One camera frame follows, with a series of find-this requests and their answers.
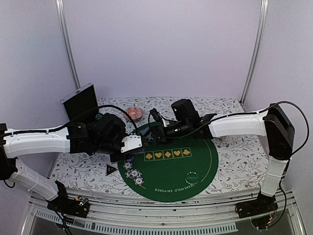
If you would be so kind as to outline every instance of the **poker mat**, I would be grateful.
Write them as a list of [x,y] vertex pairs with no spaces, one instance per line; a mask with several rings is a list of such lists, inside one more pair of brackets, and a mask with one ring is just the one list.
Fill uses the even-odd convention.
[[[147,129],[146,124],[138,130]],[[218,153],[211,140],[188,136],[170,144],[148,145],[143,153],[134,154],[130,168],[125,163],[119,162],[118,169],[132,190],[154,201],[175,202],[208,187],[217,172]]]

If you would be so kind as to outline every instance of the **yellow curved line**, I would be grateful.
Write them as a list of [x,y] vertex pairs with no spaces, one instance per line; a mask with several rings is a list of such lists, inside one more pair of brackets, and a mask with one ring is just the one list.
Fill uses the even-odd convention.
[[208,149],[209,149],[209,151],[210,151],[211,162],[210,162],[210,168],[209,168],[209,170],[207,171],[205,177],[201,180],[201,182],[207,177],[208,173],[210,172],[211,166],[212,166],[212,153],[211,153],[211,149],[210,149],[209,145],[207,144],[207,142],[206,142],[205,140],[203,140],[203,141],[205,142],[206,146],[208,147]]

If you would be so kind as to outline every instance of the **floral pattern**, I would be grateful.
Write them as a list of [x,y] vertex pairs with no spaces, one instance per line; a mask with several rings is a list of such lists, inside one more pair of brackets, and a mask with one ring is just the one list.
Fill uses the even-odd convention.
[[[109,98],[98,101],[99,105],[113,104],[122,109],[131,106],[144,110],[143,118],[136,122],[137,126],[148,122],[148,113],[156,108],[165,118],[174,119],[171,104],[179,97],[144,97],[144,98]],[[241,105],[231,98],[190,98],[200,116],[209,113],[231,114],[242,112]],[[123,118],[113,108],[103,109]],[[126,122],[126,131],[134,127]],[[257,188],[262,183],[268,159],[259,139],[256,136],[227,136],[212,140],[219,155],[219,167],[213,182],[201,194],[225,193]],[[138,195],[123,181],[119,171],[105,175],[106,163],[110,163],[108,155],[96,153],[88,156],[81,154],[59,154],[50,178],[58,180],[66,187],[93,192]]]

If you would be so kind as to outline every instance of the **vent grille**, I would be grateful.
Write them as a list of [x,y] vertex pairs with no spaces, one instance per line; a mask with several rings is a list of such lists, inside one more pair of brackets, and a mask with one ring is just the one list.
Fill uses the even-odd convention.
[[[37,209],[36,216],[51,222],[61,224],[61,219],[53,212]],[[87,231],[99,232],[106,235],[219,235],[231,232],[237,232],[235,223],[227,223],[216,226],[206,226],[199,228],[184,229],[149,229],[149,228],[127,228],[105,225],[97,222],[82,222],[82,227],[70,225],[71,227],[83,229]]]

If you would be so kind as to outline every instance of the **red plate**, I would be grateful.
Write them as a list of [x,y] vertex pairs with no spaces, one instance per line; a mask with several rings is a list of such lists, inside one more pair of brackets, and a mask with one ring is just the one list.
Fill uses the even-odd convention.
[[143,116],[143,110],[138,107],[131,107],[126,109],[125,111],[128,113],[129,116],[131,116],[134,121],[141,119]]

